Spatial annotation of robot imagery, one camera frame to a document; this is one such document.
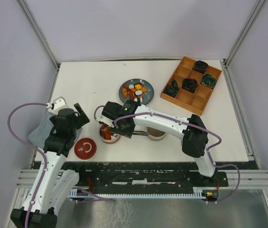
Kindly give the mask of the fried chicken piece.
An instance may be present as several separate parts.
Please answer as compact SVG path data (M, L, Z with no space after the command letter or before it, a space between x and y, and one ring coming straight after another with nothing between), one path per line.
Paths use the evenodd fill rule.
M104 127L101 130L101 136L105 140L111 140L111 137L113 136L113 133L111 132L111 128L110 127Z

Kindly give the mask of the red steel lunch bowl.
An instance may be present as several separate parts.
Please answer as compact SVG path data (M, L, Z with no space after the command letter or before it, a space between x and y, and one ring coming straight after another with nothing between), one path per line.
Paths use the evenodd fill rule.
M114 144L121 137L120 135L113 133L111 131L111 127L106 124L102 124L100 126L99 134L100 134L101 140L106 144Z

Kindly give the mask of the beige lunch box bowl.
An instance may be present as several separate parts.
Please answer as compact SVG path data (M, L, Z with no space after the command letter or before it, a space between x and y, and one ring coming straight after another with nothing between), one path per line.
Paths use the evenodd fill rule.
M151 127L146 127L147 137L153 141L160 141L165 138L166 132L154 129Z

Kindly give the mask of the blue ceramic food plate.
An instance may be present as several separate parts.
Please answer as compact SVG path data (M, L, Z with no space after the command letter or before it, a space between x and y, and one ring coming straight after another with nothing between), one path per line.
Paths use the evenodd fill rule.
M134 85L134 88L129 89L129 85ZM147 90L145 93L141 91L141 88L143 87L145 87ZM143 102L141 104L147 105L153 100L155 91L153 86L148 81L134 78L124 82L120 86L118 94L123 103L125 103L127 100L134 101L135 97L142 96Z

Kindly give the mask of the wooden compartment tray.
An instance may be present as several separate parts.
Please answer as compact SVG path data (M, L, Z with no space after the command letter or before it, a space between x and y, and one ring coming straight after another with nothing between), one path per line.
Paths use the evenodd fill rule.
M201 116L221 74L205 61L183 57L160 97Z

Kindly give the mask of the metal tongs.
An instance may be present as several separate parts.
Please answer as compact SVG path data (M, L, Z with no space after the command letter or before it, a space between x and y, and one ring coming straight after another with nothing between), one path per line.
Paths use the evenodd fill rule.
M114 134L121 135L126 138L131 138L133 135L139 135L139 136L148 136L149 133L146 130L134 130L133 132L118 132L118 131L113 131Z

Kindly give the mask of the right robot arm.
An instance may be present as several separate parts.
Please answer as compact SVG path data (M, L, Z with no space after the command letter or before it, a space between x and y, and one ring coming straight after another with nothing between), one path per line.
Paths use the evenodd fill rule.
M120 128L127 120L132 120L135 125L154 128L178 138L181 141L182 152L194 158L200 173L200 182L206 186L216 182L216 164L209 150L219 145L222 139L207 130L200 117L172 116L133 102L122 106L118 118L113 121L114 127Z

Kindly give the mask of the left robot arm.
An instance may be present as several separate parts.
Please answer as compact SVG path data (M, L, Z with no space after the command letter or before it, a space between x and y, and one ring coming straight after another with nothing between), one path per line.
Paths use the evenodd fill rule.
M31 191L22 206L11 212L10 219L18 228L54 228L72 188L87 180L81 169L61 168L74 145L77 130L89 123L89 118L78 103L69 108L61 98L46 107L55 112L50 117L53 128L40 151L43 160Z

